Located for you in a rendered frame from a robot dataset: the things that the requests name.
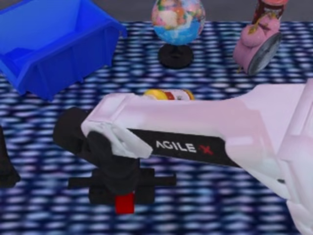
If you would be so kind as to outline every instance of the red block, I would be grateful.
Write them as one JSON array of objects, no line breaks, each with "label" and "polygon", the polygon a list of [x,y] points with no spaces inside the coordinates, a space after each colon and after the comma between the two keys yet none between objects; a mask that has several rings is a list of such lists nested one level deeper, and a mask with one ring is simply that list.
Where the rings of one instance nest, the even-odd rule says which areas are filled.
[{"label": "red block", "polygon": [[117,214],[134,213],[134,193],[115,196],[115,212]]}]

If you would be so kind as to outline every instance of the world map on globe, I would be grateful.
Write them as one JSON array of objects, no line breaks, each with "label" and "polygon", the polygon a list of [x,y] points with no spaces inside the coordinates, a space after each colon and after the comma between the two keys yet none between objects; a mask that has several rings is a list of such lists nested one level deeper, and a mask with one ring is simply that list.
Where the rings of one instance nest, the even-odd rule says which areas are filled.
[{"label": "world map on globe", "polygon": [[152,24],[161,40],[175,46],[185,45],[202,32],[205,10],[200,0],[156,0]]}]

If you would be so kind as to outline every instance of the yellow can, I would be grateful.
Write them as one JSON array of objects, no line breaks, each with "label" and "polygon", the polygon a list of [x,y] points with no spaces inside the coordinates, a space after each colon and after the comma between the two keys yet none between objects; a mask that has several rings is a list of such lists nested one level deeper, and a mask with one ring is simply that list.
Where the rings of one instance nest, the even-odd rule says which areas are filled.
[{"label": "yellow can", "polygon": [[172,90],[161,90],[161,89],[150,89],[145,92],[144,95],[153,97],[159,100],[194,100],[193,94],[190,90],[186,89],[172,89]]}]

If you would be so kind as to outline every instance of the globe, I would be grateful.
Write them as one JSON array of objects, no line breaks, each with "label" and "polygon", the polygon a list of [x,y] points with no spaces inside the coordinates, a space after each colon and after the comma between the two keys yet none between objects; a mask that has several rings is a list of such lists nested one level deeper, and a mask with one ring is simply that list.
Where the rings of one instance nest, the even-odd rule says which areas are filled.
[{"label": "globe", "polygon": [[181,69],[193,61],[188,43],[202,32],[205,10],[200,0],[156,0],[152,24],[157,36],[166,42],[158,53],[166,67]]}]

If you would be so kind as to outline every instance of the red can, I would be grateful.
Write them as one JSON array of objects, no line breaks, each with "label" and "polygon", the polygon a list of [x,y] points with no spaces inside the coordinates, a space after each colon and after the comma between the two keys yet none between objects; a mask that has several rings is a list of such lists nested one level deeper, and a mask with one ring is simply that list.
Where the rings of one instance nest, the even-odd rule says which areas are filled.
[{"label": "red can", "polygon": [[275,16],[280,20],[287,3],[288,0],[258,0],[252,24],[255,24],[258,19],[267,13],[274,13]]}]

